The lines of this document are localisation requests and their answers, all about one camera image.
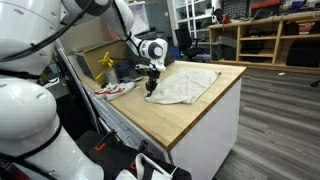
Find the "desk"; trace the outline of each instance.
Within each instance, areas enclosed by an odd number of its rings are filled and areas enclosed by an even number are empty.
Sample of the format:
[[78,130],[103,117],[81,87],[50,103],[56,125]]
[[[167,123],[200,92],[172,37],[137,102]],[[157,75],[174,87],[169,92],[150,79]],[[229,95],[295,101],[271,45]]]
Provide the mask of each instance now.
[[99,86],[93,80],[83,77],[81,81],[99,114],[125,143],[137,148],[146,139],[150,151],[189,171],[193,179],[211,180],[236,142],[241,77],[246,68],[176,61],[161,74],[160,81],[183,67],[221,71],[192,105],[145,101],[147,78],[136,83],[141,88],[110,102],[94,98],[92,92]]

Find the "gray floor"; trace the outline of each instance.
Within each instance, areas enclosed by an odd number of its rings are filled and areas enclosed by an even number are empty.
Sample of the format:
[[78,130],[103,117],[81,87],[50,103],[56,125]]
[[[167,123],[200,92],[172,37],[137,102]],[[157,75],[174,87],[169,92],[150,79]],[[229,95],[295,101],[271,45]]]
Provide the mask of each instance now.
[[236,145],[221,180],[320,179],[320,75],[249,69]]

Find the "white sneaker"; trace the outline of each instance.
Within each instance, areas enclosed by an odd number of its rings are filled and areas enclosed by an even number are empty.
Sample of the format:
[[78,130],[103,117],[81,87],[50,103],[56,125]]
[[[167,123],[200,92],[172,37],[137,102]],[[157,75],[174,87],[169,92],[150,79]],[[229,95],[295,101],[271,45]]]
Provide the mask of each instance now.
[[121,84],[108,84],[105,88],[95,91],[94,95],[97,99],[107,98],[108,101],[114,100],[134,88],[134,82]]

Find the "white cloth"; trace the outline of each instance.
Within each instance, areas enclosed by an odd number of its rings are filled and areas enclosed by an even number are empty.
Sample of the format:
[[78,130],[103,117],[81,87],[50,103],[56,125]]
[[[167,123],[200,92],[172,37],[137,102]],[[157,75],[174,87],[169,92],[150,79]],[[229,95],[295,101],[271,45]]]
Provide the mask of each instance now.
[[193,104],[218,78],[216,70],[182,68],[160,82],[151,97],[145,99],[160,104]]

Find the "cardboard box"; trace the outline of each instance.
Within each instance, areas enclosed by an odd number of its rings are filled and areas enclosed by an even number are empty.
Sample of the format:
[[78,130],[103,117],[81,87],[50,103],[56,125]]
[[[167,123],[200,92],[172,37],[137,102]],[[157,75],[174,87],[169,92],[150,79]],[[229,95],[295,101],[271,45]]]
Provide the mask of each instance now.
[[122,41],[102,42],[73,50],[83,73],[99,85],[104,83],[104,79],[96,80],[96,77],[106,68],[98,61],[103,59],[106,52],[109,52],[109,57],[114,61],[128,60],[127,45]]

